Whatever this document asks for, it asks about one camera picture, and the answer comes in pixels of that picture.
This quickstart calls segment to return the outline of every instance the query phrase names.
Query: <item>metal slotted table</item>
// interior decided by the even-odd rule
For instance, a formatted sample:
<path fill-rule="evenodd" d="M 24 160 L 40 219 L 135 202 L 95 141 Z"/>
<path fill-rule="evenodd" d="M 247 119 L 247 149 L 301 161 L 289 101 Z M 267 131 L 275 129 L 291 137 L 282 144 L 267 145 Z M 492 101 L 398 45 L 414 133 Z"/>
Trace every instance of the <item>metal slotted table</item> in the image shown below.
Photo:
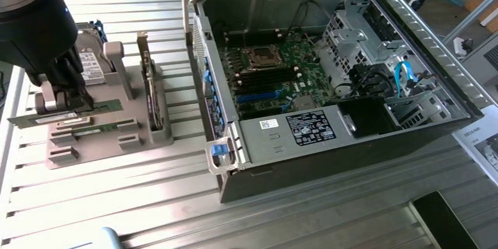
<path fill-rule="evenodd" d="M 436 190 L 481 248 L 498 248 L 498 188 L 452 137 L 394 161 L 221 204 L 181 0 L 66 2 L 78 22 L 103 21 L 127 65 L 139 63 L 137 31 L 149 31 L 175 144 L 48 170 L 47 127 L 20 131 L 7 122 L 34 110 L 38 91 L 15 68 L 0 127 L 3 249 L 71 248 L 105 226 L 126 248 L 433 248 L 408 202 Z"/>

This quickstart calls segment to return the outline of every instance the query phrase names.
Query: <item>hard drive label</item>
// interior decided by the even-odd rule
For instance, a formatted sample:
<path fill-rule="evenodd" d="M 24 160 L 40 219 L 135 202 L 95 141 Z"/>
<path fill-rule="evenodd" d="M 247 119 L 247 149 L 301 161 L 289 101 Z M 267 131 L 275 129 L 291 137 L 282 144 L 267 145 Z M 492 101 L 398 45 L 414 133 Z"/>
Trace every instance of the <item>hard drive label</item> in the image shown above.
<path fill-rule="evenodd" d="M 287 116 L 287 122 L 299 146 L 337 138 L 322 110 Z"/>
<path fill-rule="evenodd" d="M 92 52 L 82 52 L 79 54 L 79 57 L 83 64 L 82 76 L 86 80 L 87 85 L 105 83 L 105 73 L 102 72 L 95 54 Z"/>

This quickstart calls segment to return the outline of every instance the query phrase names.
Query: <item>paper document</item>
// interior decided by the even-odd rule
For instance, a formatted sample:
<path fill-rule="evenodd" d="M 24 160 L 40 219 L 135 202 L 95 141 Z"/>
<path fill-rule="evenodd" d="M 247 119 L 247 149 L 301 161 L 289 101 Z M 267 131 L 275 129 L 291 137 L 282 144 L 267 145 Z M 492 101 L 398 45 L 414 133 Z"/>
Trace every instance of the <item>paper document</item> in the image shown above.
<path fill-rule="evenodd" d="M 453 136 L 498 185 L 498 107 L 482 109 L 485 116 Z"/>

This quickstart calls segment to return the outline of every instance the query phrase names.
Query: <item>label sticker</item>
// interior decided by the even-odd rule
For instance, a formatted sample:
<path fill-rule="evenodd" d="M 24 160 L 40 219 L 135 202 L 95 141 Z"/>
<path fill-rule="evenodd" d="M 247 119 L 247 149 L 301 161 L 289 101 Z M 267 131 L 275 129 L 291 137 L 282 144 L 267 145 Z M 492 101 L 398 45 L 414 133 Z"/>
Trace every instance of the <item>label sticker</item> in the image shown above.
<path fill-rule="evenodd" d="M 87 120 L 87 119 L 88 119 L 88 117 L 83 117 L 83 118 L 78 118 L 78 119 L 71 119 L 71 120 L 59 122 L 58 125 L 68 125 L 68 124 L 72 124 L 75 122 L 82 122 L 83 120 Z"/>
<path fill-rule="evenodd" d="M 103 79 L 105 73 L 102 72 L 99 62 L 97 60 L 95 54 L 92 52 L 83 52 L 79 54 L 83 64 L 83 73 L 82 76 L 86 81 L 94 79 Z"/>
<path fill-rule="evenodd" d="M 91 131 L 82 131 L 72 134 L 72 136 L 83 136 L 88 134 L 98 134 L 101 132 L 101 129 L 92 129 Z"/>
<path fill-rule="evenodd" d="M 56 116 L 51 116 L 51 117 L 47 117 L 47 118 L 40 118 L 35 121 L 39 124 L 44 124 L 47 122 L 54 122 L 54 121 L 59 121 L 59 120 L 74 118 L 74 117 L 78 117 L 76 113 L 67 113 L 67 114 L 63 114 L 63 115 L 56 115 Z"/>
<path fill-rule="evenodd" d="M 287 116 L 287 122 L 299 146 L 337 138 L 323 110 Z"/>
<path fill-rule="evenodd" d="M 267 128 L 277 128 L 279 126 L 279 123 L 277 119 L 271 119 L 271 120 L 261 121 L 259 125 L 262 126 L 262 129 L 267 129 Z"/>

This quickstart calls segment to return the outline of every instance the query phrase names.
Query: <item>white barcode sticker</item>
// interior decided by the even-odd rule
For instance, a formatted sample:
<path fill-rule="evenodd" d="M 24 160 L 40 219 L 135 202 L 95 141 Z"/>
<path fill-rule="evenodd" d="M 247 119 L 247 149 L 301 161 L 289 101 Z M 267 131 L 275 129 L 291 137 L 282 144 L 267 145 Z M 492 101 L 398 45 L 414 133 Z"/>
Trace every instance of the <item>white barcode sticker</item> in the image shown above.
<path fill-rule="evenodd" d="M 271 119 L 261 121 L 259 125 L 262 126 L 262 129 L 277 128 L 279 126 L 279 122 L 277 121 L 277 119 Z"/>
<path fill-rule="evenodd" d="M 88 134 L 98 134 L 101 132 L 101 129 L 92 129 L 91 131 L 82 131 L 72 134 L 72 136 L 83 136 Z"/>
<path fill-rule="evenodd" d="M 76 113 L 66 113 L 63 115 L 56 115 L 56 116 L 40 118 L 40 119 L 38 119 L 35 121 L 39 124 L 46 124 L 47 122 L 55 122 L 55 121 L 64 120 L 64 119 L 74 118 L 74 117 L 78 117 Z"/>
<path fill-rule="evenodd" d="M 79 54 L 83 64 L 83 73 L 82 76 L 86 81 L 101 79 L 101 83 L 105 82 L 105 73 L 102 72 L 102 68 L 99 62 L 97 60 L 95 54 L 92 52 L 83 52 Z"/>

